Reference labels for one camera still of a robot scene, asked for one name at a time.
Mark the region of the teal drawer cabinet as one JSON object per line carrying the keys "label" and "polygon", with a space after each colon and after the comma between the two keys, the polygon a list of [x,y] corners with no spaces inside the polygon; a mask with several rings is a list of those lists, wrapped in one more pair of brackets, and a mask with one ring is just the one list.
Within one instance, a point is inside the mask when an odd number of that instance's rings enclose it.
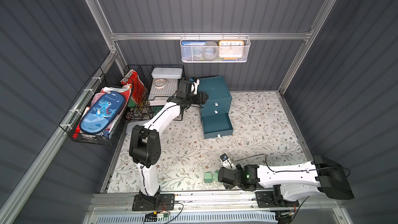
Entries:
{"label": "teal drawer cabinet", "polygon": [[201,78],[199,91],[208,95],[200,109],[205,139],[220,138],[233,134],[229,117],[232,96],[222,76]]}

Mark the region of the green plug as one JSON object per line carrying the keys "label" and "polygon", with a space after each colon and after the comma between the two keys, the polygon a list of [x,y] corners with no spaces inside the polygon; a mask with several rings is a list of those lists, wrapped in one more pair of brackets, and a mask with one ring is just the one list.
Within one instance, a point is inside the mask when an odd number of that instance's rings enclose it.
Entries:
{"label": "green plug", "polygon": [[210,184],[213,182],[213,177],[211,172],[204,173],[204,183]]}
{"label": "green plug", "polygon": [[219,171],[216,170],[212,176],[213,181],[218,181],[218,175],[219,175]]}

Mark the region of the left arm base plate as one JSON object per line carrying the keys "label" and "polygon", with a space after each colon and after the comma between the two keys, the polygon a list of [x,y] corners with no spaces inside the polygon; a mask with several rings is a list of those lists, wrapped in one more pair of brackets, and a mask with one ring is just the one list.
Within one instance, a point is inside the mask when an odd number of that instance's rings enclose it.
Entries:
{"label": "left arm base plate", "polygon": [[134,197],[132,211],[171,211],[174,209],[174,204],[174,194],[156,194],[154,197],[149,197],[140,192]]}

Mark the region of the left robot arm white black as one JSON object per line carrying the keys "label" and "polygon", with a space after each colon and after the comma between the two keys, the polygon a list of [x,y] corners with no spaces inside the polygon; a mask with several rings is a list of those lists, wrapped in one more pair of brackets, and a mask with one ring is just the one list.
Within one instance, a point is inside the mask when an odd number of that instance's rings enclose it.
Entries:
{"label": "left robot arm white black", "polygon": [[139,170],[141,196],[151,199],[159,194],[156,163],[161,156],[161,134],[181,112],[192,105],[201,106],[207,102],[208,95],[199,91],[200,83],[200,79],[195,77],[181,80],[176,92],[152,119],[132,128],[129,156]]}

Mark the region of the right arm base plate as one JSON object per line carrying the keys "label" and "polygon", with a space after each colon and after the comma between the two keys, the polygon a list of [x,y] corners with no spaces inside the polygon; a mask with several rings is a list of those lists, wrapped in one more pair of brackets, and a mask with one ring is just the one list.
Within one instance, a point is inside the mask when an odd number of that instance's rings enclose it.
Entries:
{"label": "right arm base plate", "polygon": [[272,191],[255,192],[255,200],[259,208],[276,208],[276,207],[299,207],[299,201],[291,202],[285,200],[281,195],[274,196]]}

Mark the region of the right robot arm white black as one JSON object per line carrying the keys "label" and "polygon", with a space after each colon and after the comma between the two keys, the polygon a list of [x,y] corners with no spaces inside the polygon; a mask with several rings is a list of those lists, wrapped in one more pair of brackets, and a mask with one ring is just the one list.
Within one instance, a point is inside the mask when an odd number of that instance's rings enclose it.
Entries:
{"label": "right robot arm white black", "polygon": [[314,156],[312,161],[292,166],[235,165],[226,154],[220,156],[220,161],[218,182],[226,189],[237,187],[254,192],[273,188],[276,202],[295,202],[321,194],[334,200],[354,199],[346,168],[324,156]]}

